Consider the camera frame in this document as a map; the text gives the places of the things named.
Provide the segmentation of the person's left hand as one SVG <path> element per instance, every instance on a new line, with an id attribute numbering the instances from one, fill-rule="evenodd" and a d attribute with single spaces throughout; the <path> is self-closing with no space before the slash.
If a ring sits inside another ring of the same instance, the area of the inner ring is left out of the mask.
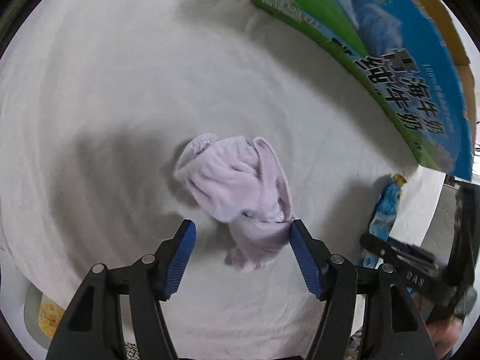
<path id="1" fill-rule="evenodd" d="M 443 359 L 458 342 L 463 329 L 463 322 L 461 319 L 452 316 L 449 319 L 429 323 L 426 327 L 437 359 Z"/>

